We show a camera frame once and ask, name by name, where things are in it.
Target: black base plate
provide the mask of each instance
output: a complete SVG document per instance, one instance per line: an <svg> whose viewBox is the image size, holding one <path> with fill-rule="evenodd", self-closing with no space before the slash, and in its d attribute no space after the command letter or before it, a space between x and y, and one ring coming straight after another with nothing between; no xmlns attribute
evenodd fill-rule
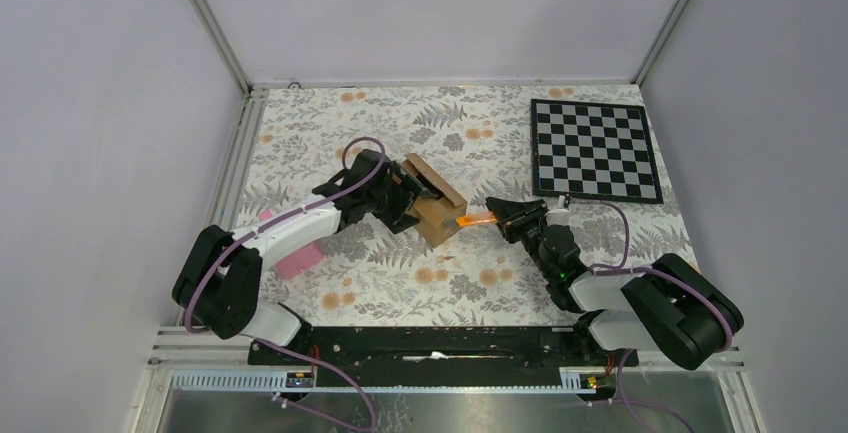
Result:
<svg viewBox="0 0 848 433"><path fill-rule="evenodd" d="M302 354L317 347L322 360L364 387L558 387L560 367L603 368L608 353L616 362L624 354L624 350L593 351L584 338L570 328L551 327L315 327L304 328L290 347ZM254 345L248 364L302 364ZM459 358L404 360L433 352ZM638 357L631 355L627 366L638 364ZM349 385L338 375L319 373L316 386Z"/></svg>

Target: black and white checkerboard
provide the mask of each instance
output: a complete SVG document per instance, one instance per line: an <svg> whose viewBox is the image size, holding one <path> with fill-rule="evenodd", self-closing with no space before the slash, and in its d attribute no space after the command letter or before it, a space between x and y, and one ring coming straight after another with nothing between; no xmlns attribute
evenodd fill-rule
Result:
<svg viewBox="0 0 848 433"><path fill-rule="evenodd" d="M645 109L532 100L533 193L662 203Z"/></svg>

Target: pink block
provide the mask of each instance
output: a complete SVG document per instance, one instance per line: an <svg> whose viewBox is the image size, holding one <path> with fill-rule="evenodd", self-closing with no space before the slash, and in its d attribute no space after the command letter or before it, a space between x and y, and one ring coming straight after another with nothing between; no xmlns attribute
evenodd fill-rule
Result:
<svg viewBox="0 0 848 433"><path fill-rule="evenodd" d="M272 216L274 216L274 213L271 210L265 210L259 213L259 220L265 221ZM323 259L324 253L315 242L312 242L278 261L274 265L274 271L280 278L291 280L305 270L317 265Z"/></svg>

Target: floral tablecloth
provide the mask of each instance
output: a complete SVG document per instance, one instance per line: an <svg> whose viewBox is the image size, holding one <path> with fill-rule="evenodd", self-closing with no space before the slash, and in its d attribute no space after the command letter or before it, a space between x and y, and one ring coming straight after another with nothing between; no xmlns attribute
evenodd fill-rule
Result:
<svg viewBox="0 0 848 433"><path fill-rule="evenodd" d="M238 225L257 221L266 208L299 205L341 168L342 148L362 135L378 137L395 160L420 154L468 199L469 212L485 210L487 196L530 199L532 98L642 104L631 85L271 90ZM621 204L633 231L630 264L666 252L694 261L652 140L665 204ZM620 259L624 229L615 212L574 205L572 228L584 263ZM507 244L494 226L466 228L431 249L414 229L392 235L368 215L319 244L320 264L293 280L267 271L260 290L315 325L567 325L576 319L551 303L527 253Z"/></svg>

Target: gray wall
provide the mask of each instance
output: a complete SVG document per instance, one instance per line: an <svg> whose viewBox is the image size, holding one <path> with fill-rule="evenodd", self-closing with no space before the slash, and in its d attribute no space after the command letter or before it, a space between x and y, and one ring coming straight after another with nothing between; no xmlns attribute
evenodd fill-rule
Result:
<svg viewBox="0 0 848 433"><path fill-rule="evenodd" d="M629 79L674 0L209 0L255 81Z"/></svg>
<svg viewBox="0 0 848 433"><path fill-rule="evenodd" d="M845 2L693 0L644 89L770 433L848 426Z"/></svg>
<svg viewBox="0 0 848 433"><path fill-rule="evenodd" d="M0 0L0 431L119 431L239 93L187 0Z"/></svg>

